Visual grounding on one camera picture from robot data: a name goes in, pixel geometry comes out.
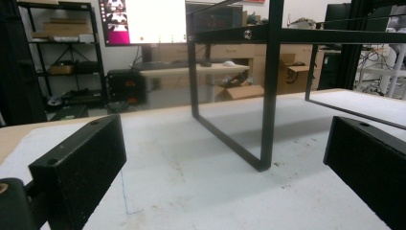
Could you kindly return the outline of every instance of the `white tabletop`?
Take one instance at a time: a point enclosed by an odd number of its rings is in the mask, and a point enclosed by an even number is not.
[[[339,91],[322,98],[360,102],[358,96]],[[361,100],[379,107],[375,97]],[[406,103],[391,103],[403,108],[401,116]],[[200,109],[259,151],[262,98]],[[323,164],[334,115],[354,118],[307,103],[303,94],[278,97],[273,164],[257,172],[192,118],[188,106],[122,114],[127,162],[84,229],[388,229]],[[78,121],[33,129],[1,165],[0,177],[30,181],[26,166],[84,125]],[[406,140],[405,130],[366,122]]]

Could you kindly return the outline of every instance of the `metal shelving unit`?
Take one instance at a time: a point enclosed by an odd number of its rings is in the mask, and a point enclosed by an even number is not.
[[[281,44],[312,44],[312,60],[310,62],[310,70],[307,80],[307,88],[305,100],[311,103],[328,106],[350,114],[364,117],[370,120],[381,122],[390,126],[405,128],[397,124],[392,124],[382,121],[366,114],[359,114],[353,111],[348,111],[333,105],[319,103],[310,99],[311,80],[313,76],[313,68],[315,64],[315,56],[317,54],[318,45],[321,44],[343,44],[342,56],[346,61],[342,63],[343,83],[340,87],[350,88],[353,80],[350,78],[351,73],[356,72],[358,58],[362,44],[383,44],[383,43],[404,43],[406,34],[392,33],[377,33],[362,31],[368,15],[375,8],[388,6],[389,4],[403,3],[404,1],[384,1],[384,0],[352,0],[351,2],[351,17],[361,18],[350,22],[347,31],[327,31],[327,30],[299,30],[285,29],[282,27],[283,0],[269,0],[269,24],[259,25],[254,27],[242,27],[229,30],[211,31],[211,32],[194,32],[194,16],[197,13],[207,11],[209,9],[221,8],[230,4],[239,2],[238,0],[226,0],[210,6],[200,11],[194,11],[187,14],[187,34],[188,34],[188,55],[190,64],[190,81],[191,81],[191,102],[192,116],[200,122],[205,128],[211,131],[216,137],[223,141],[227,146],[234,150],[241,158],[253,166],[257,171],[266,171],[272,164],[272,147],[274,139],[275,125],[275,110],[277,99],[278,71],[279,71],[279,55]],[[261,147],[260,158],[257,158],[253,153],[245,147],[233,140],[225,132],[220,130],[205,117],[199,113],[199,104],[197,98],[197,80],[195,68],[195,44],[232,44],[232,43],[265,43],[266,48],[266,69],[265,83],[263,96],[263,114],[262,114],[262,131],[261,131]]]
[[[43,77],[45,79],[45,83],[47,86],[48,95],[52,96],[53,92],[51,89],[51,85],[49,83],[49,77],[57,77],[57,76],[75,76],[77,87],[79,89],[79,81],[78,75],[82,75],[81,73],[73,73],[73,74],[64,74],[64,75],[52,75],[49,73],[46,63],[44,61],[43,55],[43,46],[65,46],[66,49],[62,55],[59,56],[57,60],[62,58],[64,55],[69,55],[70,59],[74,61],[74,54],[83,57],[84,59],[88,60],[83,54],[80,53],[78,46],[92,46],[94,51],[96,52],[96,59],[98,63],[98,71],[97,74],[100,76],[101,80],[101,101],[104,101],[103,98],[106,96],[106,86],[105,86],[105,77],[104,77],[104,70],[102,64],[102,52],[101,46],[99,43],[99,35],[98,29],[96,24],[96,16],[94,13],[94,9],[92,8],[90,3],[78,3],[78,2],[59,2],[57,5],[54,4],[38,4],[38,3],[29,3],[29,2],[18,2],[18,6],[20,8],[26,9],[27,14],[29,16],[31,29],[33,32],[36,32],[37,29],[34,24],[34,16],[32,9],[45,9],[45,10],[61,10],[61,11],[72,11],[72,12],[85,12],[90,17],[90,23],[92,27],[93,38],[95,42],[91,43],[84,43],[84,42],[54,42],[54,41],[29,41],[30,44],[35,45],[36,50],[38,52],[38,58],[40,61],[41,71],[37,73],[39,77]]]

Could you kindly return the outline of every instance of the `computer monitor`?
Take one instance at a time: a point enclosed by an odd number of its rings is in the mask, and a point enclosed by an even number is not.
[[[324,29],[344,31],[347,29],[348,21],[346,20],[349,18],[350,3],[328,4]]]
[[[186,43],[186,13],[211,4],[185,0],[99,0],[105,45]],[[195,16],[197,32],[240,26],[241,5],[197,13]]]
[[[184,0],[99,0],[106,46],[185,43]]]

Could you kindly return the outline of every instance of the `brown box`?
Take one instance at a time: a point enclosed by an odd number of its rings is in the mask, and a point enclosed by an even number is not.
[[[53,65],[50,68],[50,74],[52,75],[69,75],[73,74],[75,70],[74,65]]]
[[[246,27],[247,26],[247,19],[248,19],[248,12],[243,11],[242,12],[242,26]]]
[[[285,94],[284,87],[287,79],[287,68],[295,62],[295,56],[296,54],[280,54],[277,94]]]
[[[260,85],[249,85],[235,88],[227,88],[228,100],[240,100],[263,97],[263,88]]]
[[[32,38],[49,38],[50,34],[46,32],[31,32]]]
[[[78,24],[78,23],[45,22],[44,31],[47,33],[68,33],[72,35],[91,33],[87,24]]]
[[[305,92],[309,66],[290,66],[287,68],[287,79],[283,94]]]
[[[52,23],[68,23],[68,24],[86,24],[86,19],[72,19],[72,18],[51,18]]]

